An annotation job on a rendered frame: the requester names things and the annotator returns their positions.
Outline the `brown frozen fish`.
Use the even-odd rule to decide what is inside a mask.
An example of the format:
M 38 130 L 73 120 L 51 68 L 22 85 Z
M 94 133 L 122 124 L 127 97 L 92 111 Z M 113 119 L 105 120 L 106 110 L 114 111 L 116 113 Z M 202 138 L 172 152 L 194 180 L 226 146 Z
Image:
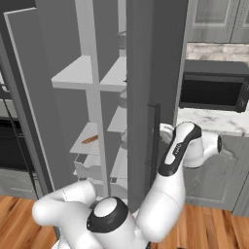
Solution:
M 96 141 L 98 139 L 98 135 L 94 135 L 94 136 L 91 136 L 85 140 L 82 141 L 82 144 L 86 145 L 86 144 L 89 144 L 93 141 Z

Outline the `white freezer drawers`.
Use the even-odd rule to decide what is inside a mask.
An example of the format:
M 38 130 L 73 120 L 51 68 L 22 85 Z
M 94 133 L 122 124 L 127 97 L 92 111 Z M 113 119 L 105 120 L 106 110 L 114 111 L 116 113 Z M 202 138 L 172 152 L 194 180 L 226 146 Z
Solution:
M 76 173 L 79 178 L 102 180 L 100 156 L 81 155 L 75 159 Z M 110 175 L 111 180 L 116 179 L 116 184 L 127 188 L 127 157 L 117 156 Z

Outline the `grey fridge cabinet with shelves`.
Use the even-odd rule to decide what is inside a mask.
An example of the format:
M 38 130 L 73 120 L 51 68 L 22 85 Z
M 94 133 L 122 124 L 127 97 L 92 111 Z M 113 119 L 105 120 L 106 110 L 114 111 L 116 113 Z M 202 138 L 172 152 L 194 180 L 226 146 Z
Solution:
M 35 1 L 72 175 L 91 180 L 100 198 L 126 200 L 127 188 L 110 178 L 116 157 L 126 156 L 126 57 L 118 48 L 125 0 Z M 79 154 L 100 156 L 101 181 L 77 176 Z

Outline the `grey fridge door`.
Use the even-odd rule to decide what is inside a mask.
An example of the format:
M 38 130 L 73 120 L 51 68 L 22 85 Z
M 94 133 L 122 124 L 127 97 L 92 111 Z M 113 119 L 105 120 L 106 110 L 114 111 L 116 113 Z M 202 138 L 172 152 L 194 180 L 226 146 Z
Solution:
M 160 125 L 175 125 L 186 57 L 190 0 L 126 0 L 127 193 L 139 209 L 151 176 L 152 109 Z M 166 145 L 159 140 L 157 169 Z

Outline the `grey freezer door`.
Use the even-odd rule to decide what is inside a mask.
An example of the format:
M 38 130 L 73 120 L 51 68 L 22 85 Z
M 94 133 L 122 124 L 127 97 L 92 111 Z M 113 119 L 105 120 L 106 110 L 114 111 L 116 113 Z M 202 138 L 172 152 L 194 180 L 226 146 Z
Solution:
M 47 195 L 59 186 L 54 169 L 57 150 L 55 139 L 59 135 L 56 130 L 58 114 L 40 22 L 35 8 L 6 12 L 4 18 L 42 152 L 42 159 L 35 164 L 35 168 L 42 192 Z

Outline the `grey jar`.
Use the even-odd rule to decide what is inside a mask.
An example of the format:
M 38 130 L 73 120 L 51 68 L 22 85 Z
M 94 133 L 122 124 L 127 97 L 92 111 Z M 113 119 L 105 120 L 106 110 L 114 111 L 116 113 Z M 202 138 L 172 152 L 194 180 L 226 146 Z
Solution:
M 118 48 L 120 50 L 126 49 L 126 32 L 125 31 L 118 33 Z

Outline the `black microwave oven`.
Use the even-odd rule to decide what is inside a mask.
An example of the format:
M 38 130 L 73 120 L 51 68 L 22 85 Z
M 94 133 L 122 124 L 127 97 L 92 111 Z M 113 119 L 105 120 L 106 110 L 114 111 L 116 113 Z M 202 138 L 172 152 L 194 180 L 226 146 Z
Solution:
M 241 61 L 185 61 L 180 108 L 243 113 L 249 101 L 249 66 Z

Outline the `grey base cupboards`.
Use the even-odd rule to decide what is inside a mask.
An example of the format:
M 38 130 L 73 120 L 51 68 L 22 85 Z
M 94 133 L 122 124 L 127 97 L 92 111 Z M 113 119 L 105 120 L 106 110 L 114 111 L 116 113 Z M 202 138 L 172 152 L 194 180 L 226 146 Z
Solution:
M 219 155 L 184 168 L 186 203 L 232 211 L 249 173 L 249 137 L 222 135 Z

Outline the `black built-in oven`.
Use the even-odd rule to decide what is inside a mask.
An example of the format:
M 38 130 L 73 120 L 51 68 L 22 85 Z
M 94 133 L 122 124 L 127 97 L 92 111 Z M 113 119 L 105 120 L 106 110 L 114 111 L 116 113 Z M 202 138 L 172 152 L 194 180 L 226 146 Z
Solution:
M 35 169 L 18 113 L 0 70 L 0 183 L 4 195 L 37 198 Z

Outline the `grey wall cupboards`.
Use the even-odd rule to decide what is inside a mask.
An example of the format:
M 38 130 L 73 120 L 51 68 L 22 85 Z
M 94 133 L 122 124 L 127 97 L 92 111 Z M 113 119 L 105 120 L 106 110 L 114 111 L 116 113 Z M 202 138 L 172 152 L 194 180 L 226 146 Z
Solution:
M 249 44 L 249 0 L 190 0 L 191 43 Z

